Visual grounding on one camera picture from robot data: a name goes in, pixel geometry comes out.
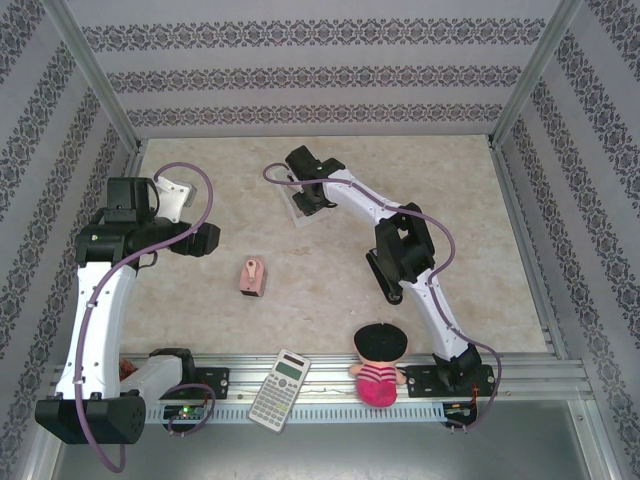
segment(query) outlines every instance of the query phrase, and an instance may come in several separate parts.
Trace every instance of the pink toy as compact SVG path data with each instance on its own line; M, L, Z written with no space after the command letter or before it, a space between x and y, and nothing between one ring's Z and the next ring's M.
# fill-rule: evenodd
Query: pink toy
M250 297L264 295L264 287L267 283L267 270L262 260L250 257L244 262L240 273L240 291Z
M362 364L349 369L356 376L360 399L372 407L390 407L397 398L396 385L407 383L395 367L407 351L407 336L390 323L374 323L353 337Z

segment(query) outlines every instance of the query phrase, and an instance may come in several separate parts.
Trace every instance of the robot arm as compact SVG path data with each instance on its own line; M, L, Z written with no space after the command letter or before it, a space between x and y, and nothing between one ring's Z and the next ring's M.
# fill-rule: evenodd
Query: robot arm
M149 201L150 190L156 198L155 209ZM124 312L139 260L116 271L97 301L89 304L96 285L113 265L190 228L179 219L194 196L195 187L164 177L155 183L148 178L111 178L107 207L100 209L76 238L78 305L71 347L54 398L39 401L36 406L38 423L66 443L86 443L73 403L76 349L87 308L93 311L82 358L82 396L98 443L134 443L142 428L132 428L132 416L137 417L136 412L144 411L145 404L154 404L171 387L195 379L190 352L163 349L153 352L142 368L120 383L118 360ZM217 247L219 235L218 227L204 223L169 249L181 255L208 255Z
M301 191L293 196L293 200L305 215L312 215L333 204L342 206L374 228L376 248L367 253L366 257L387 301L396 305L402 300L403 292L409 294L416 302L431 334L441 380L451 389L463 384L475 372L481 360L476 347L454 332L461 332L461 329L437 276L432 278L432 285L438 304L450 325L443 319L431 295L427 278L435 265L435 248L426 223L415 216L389 209L402 207L420 212L420 208L415 204L401 206L389 201L358 181L336 159L321 163L304 146L291 152L286 163L295 180L340 181L302 185ZM357 189L356 185L367 195Z

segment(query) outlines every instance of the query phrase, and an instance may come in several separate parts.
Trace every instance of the calculator keypad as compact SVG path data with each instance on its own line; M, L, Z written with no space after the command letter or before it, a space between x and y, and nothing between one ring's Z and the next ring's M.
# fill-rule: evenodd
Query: calculator keypad
M258 398L251 408L251 414L277 428L293 404L297 384L277 379L273 374L267 377Z

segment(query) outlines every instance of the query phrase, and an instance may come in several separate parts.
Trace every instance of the speckled floor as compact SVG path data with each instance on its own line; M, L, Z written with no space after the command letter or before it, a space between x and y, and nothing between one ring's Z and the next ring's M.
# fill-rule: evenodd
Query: speckled floor
M413 302L389 305L364 258L373 230L349 212L296 228L264 166L305 144L320 160L335 157L386 197L413 201L452 231L458 254L440 282L465 332L503 352L546 351L493 164L482 136L311 137L151 140L141 175L181 160L202 167L216 189L209 222L220 245L200 259L161 252L134 286L122 352L188 347L197 353L352 352L353 333L375 321L407 332L410 352L430 340ZM195 221L205 186L186 170L167 173L199 194L183 219ZM446 239L430 228L436 262ZM263 298L245 297L238 279L246 255L261 255Z

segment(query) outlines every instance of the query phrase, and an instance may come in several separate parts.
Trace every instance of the small pink figurine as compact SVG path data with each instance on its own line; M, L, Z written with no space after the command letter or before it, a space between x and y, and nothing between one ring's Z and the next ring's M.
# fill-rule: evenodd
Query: small pink figurine
M362 361L349 369L356 376L360 399L372 407L390 407L398 396L396 385L407 383L395 367L407 351L407 336L390 323L362 327L353 337Z

